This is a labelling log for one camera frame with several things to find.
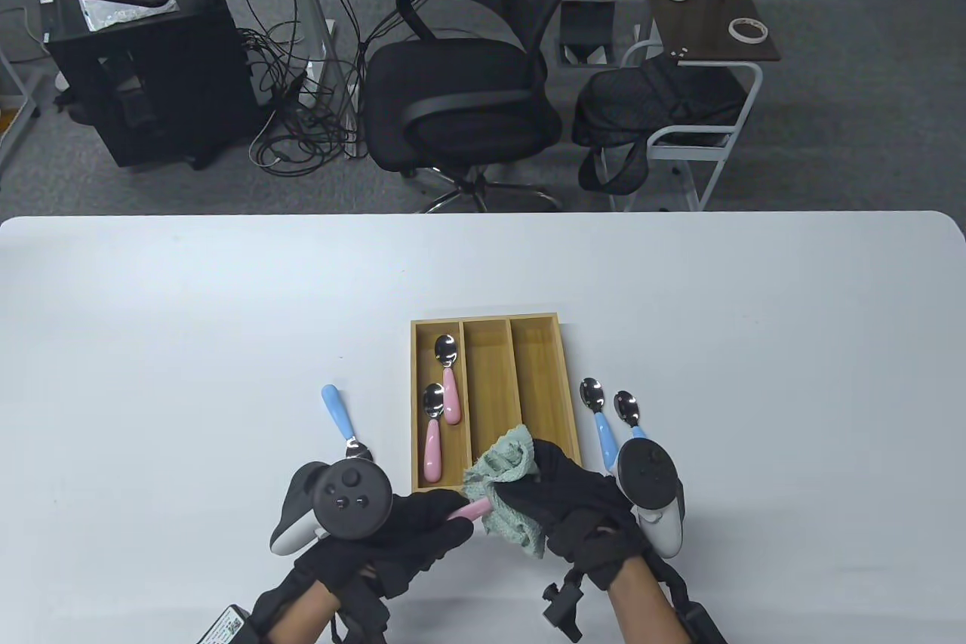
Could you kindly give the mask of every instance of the black computer case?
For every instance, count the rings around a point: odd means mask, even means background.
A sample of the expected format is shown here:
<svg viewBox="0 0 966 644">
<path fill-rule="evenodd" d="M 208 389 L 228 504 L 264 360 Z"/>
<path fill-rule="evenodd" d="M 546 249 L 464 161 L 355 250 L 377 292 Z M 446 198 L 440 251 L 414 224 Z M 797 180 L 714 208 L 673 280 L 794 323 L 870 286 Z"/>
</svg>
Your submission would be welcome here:
<svg viewBox="0 0 966 644">
<path fill-rule="evenodd" d="M 92 32 L 78 0 L 41 0 L 46 47 L 118 165 L 182 158 L 202 168 L 268 118 L 225 0 L 176 2 Z"/>
</svg>

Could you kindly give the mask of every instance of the black backpack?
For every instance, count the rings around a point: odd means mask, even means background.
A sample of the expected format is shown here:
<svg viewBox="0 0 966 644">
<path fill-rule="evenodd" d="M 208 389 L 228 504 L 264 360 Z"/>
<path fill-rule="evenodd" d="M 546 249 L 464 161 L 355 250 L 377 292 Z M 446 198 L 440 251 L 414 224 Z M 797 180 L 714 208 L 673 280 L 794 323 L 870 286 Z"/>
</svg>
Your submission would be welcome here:
<svg viewBox="0 0 966 644">
<path fill-rule="evenodd" d="M 573 142 L 589 148 L 577 181 L 586 191 L 628 196 L 648 178 L 648 138 L 670 125 L 734 125 L 745 105 L 745 89 L 728 68 L 680 66 L 665 54 L 639 67 L 594 75 L 574 113 Z M 721 146 L 727 136 L 672 133 L 658 144 Z M 601 148 L 634 146 L 611 179 L 597 175 Z"/>
</svg>

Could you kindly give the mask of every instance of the chair base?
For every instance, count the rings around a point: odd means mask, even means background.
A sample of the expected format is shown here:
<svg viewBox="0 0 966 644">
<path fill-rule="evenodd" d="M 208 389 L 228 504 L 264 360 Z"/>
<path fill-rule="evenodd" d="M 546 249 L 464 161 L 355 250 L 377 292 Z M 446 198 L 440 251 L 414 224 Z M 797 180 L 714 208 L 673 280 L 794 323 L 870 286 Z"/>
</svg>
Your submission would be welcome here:
<svg viewBox="0 0 966 644">
<path fill-rule="evenodd" d="M 546 202 L 546 211 L 562 211 L 563 204 L 560 203 L 558 199 L 551 196 L 546 192 L 545 189 L 539 186 L 528 186 L 524 184 L 517 183 L 500 183 L 496 181 L 487 181 L 485 175 L 483 175 L 483 170 L 477 171 L 473 178 L 461 177 L 455 174 L 449 174 L 449 172 L 442 170 L 441 168 L 421 168 L 421 171 L 428 171 L 434 174 L 438 178 L 444 179 L 453 185 L 452 191 L 446 192 L 444 195 L 439 196 L 434 202 L 426 206 L 420 213 L 424 214 L 434 214 L 437 211 L 445 209 L 446 206 L 455 203 L 459 199 L 470 198 L 472 199 L 476 210 L 481 213 L 486 213 L 489 211 L 486 205 L 487 195 L 492 192 L 501 192 L 507 194 L 516 194 L 518 196 L 535 196 L 535 198 L 544 200 Z M 415 175 L 414 172 L 405 172 L 403 178 L 412 178 Z"/>
</svg>

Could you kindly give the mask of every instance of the spoon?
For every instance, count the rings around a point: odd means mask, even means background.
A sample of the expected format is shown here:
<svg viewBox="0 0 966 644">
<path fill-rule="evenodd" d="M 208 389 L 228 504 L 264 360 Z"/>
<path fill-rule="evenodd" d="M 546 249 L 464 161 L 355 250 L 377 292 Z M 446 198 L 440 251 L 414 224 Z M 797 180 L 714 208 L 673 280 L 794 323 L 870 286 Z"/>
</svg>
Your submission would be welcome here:
<svg viewBox="0 0 966 644">
<path fill-rule="evenodd" d="M 610 472 L 617 462 L 617 440 L 614 440 L 611 425 L 604 417 L 604 388 L 593 377 L 585 377 L 583 382 L 580 382 L 580 399 L 594 413 L 597 437 L 601 441 L 601 454 L 604 455 L 604 468 Z"/>
<path fill-rule="evenodd" d="M 456 392 L 456 375 L 453 374 L 457 348 L 452 334 L 437 337 L 434 351 L 435 358 L 442 365 L 442 411 L 446 422 L 458 424 L 463 416 L 460 412 L 460 394 Z"/>
<path fill-rule="evenodd" d="M 442 385 L 434 382 L 423 392 L 423 410 L 429 415 L 426 427 L 426 444 L 423 447 L 423 478 L 427 482 L 439 482 L 442 478 L 442 450 L 439 448 L 439 417 L 444 402 Z"/>
<path fill-rule="evenodd" d="M 346 440 L 346 458 L 365 458 L 366 461 L 371 461 L 372 451 L 356 439 L 352 420 L 349 419 L 349 412 L 346 410 L 345 403 L 342 402 L 338 388 L 335 385 L 325 385 L 321 389 L 321 398 L 325 401 L 328 414 L 335 421 L 339 433 L 342 433 L 342 437 Z"/>
<path fill-rule="evenodd" d="M 614 395 L 614 409 L 617 410 L 620 419 L 631 426 L 631 434 L 634 437 L 648 437 L 638 424 L 641 420 L 641 409 L 638 408 L 637 398 L 631 393 L 621 390 Z"/>
</svg>

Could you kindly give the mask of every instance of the controller button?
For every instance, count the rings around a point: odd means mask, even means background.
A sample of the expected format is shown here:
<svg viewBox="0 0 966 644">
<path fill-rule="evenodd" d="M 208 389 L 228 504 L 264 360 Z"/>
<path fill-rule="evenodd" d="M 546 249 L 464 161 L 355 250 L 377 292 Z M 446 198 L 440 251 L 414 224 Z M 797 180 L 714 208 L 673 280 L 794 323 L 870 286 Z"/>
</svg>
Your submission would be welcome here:
<svg viewBox="0 0 966 644">
<path fill-rule="evenodd" d="M 362 476 L 359 475 L 359 472 L 355 468 L 349 468 L 349 470 L 342 474 L 342 483 L 347 488 L 355 488 L 361 480 Z"/>
</svg>

